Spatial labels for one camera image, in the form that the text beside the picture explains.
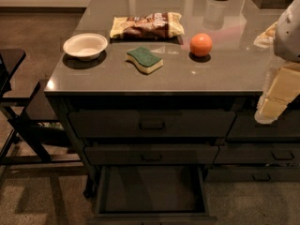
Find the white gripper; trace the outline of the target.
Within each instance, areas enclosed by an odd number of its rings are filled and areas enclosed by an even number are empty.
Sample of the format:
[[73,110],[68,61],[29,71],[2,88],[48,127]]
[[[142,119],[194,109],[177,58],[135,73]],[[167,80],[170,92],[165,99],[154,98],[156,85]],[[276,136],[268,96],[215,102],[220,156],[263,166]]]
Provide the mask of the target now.
[[[277,21],[274,53],[287,61],[300,61],[300,0],[293,0]],[[300,94],[300,64],[286,63],[271,83],[266,99],[291,103]]]

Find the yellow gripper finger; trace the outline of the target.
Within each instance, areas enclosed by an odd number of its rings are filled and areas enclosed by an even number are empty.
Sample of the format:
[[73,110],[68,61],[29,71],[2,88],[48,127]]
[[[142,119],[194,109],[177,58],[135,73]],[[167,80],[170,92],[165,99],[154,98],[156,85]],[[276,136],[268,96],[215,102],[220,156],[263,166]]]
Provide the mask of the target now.
[[277,100],[261,97],[257,105],[254,119],[257,123],[267,125],[275,122],[285,111],[287,105]]

